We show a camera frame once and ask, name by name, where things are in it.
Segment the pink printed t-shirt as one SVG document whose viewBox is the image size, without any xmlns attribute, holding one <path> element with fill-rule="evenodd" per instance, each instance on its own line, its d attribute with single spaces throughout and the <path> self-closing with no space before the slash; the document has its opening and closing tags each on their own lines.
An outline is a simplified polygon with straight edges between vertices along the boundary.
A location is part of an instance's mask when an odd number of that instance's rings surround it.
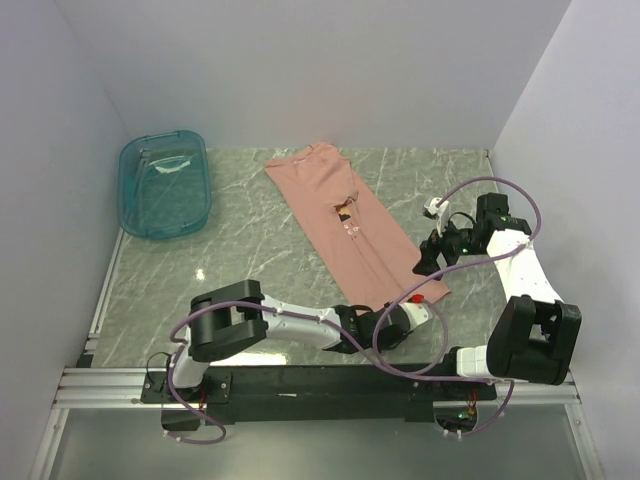
<svg viewBox="0 0 640 480">
<path fill-rule="evenodd" d="M 418 247 L 336 147 L 309 145 L 265 171 L 349 303 L 379 310 L 423 279 Z"/>
</svg>

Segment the teal transparent plastic basket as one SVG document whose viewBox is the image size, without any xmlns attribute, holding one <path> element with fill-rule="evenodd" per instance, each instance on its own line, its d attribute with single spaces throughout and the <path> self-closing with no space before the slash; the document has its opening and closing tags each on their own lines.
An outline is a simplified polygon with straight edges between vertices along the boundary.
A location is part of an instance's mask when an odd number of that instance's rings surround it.
<svg viewBox="0 0 640 480">
<path fill-rule="evenodd" d="M 120 227 L 131 236 L 165 240 L 206 223 L 212 206 L 203 138 L 189 130 L 139 137 L 121 151 L 118 166 Z"/>
</svg>

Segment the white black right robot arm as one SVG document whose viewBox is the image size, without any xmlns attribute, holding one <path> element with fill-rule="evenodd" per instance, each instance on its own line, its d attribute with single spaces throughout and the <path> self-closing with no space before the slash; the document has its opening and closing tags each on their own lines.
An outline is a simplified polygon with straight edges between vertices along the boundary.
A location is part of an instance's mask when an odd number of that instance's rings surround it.
<svg viewBox="0 0 640 480">
<path fill-rule="evenodd" d="M 533 246 L 533 231 L 524 219 L 510 215 L 508 197 L 488 193 L 478 197 L 469 228 L 457 227 L 449 202 L 435 197 L 423 215 L 436 222 L 420 244 L 417 275 L 437 272 L 438 260 L 455 265 L 462 256 L 487 255 L 506 297 L 506 306 L 488 343 L 456 350 L 456 364 L 441 371 L 444 395 L 460 399 L 474 378 L 517 379 L 559 385 L 565 381 L 582 322 L 580 309 L 562 301 L 547 280 Z"/>
</svg>

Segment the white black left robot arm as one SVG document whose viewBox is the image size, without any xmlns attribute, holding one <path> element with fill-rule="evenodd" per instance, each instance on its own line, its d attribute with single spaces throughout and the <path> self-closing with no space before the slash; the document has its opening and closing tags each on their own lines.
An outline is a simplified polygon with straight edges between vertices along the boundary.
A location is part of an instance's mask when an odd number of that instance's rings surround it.
<svg viewBox="0 0 640 480">
<path fill-rule="evenodd" d="M 231 358 L 267 340 L 284 340 L 318 350 L 352 355 L 374 344 L 381 351 L 403 342 L 430 314 L 421 304 L 402 303 L 374 328 L 383 314 L 365 305 L 336 305 L 313 309 L 274 299 L 257 280 L 243 280 L 194 297 L 190 321 L 171 331 L 178 345 L 164 389 L 186 402 L 199 392 L 204 373 L 213 362 Z"/>
</svg>

